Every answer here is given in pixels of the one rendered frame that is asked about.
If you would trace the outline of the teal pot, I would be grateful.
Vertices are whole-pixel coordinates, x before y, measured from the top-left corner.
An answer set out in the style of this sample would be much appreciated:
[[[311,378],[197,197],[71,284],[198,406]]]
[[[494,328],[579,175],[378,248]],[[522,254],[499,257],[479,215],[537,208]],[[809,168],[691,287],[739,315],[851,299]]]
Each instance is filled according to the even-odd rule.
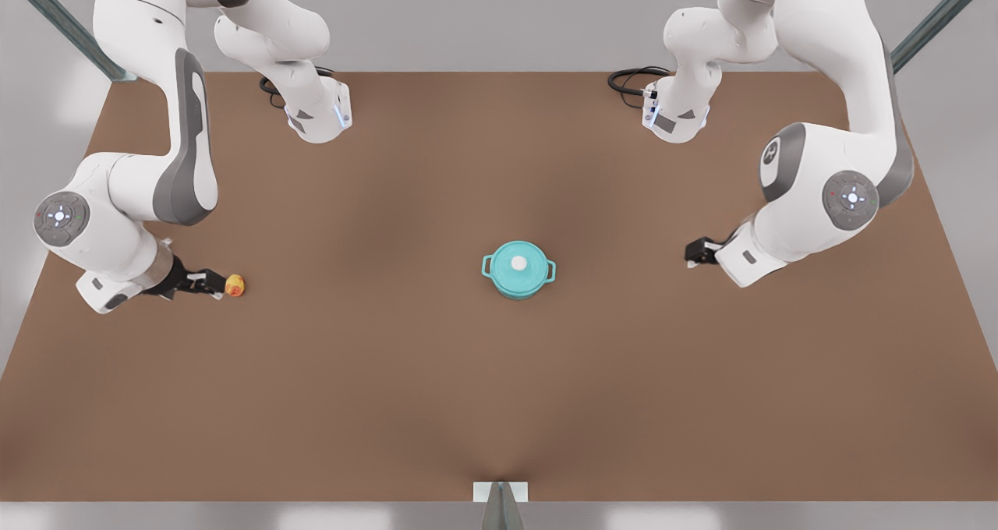
[[[557,264],[552,260],[544,260],[544,263],[527,260],[523,256],[496,259],[494,254],[489,254],[483,258],[482,274],[507,299],[525,300],[555,281]]]

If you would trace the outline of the teal pot lid white knob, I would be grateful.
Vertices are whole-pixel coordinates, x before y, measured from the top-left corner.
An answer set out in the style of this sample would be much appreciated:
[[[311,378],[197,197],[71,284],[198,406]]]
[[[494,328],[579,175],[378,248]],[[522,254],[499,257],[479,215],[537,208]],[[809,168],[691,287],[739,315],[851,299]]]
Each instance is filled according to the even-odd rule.
[[[483,260],[482,274],[510,299],[527,299],[553,281],[552,261],[538,246],[513,240]]]

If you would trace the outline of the silver frame post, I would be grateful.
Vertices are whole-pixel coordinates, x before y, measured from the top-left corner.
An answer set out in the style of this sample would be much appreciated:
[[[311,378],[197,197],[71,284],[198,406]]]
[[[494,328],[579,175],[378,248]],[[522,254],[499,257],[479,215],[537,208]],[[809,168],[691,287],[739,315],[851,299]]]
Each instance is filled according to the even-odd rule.
[[[58,0],[26,0],[77,50],[112,82],[135,82],[136,76],[115,64],[90,35],[89,30]]]
[[[894,74],[903,69],[974,0],[941,0],[890,54]]]
[[[485,503],[481,530],[524,530],[520,503],[529,500],[527,482],[474,482],[475,503]]]

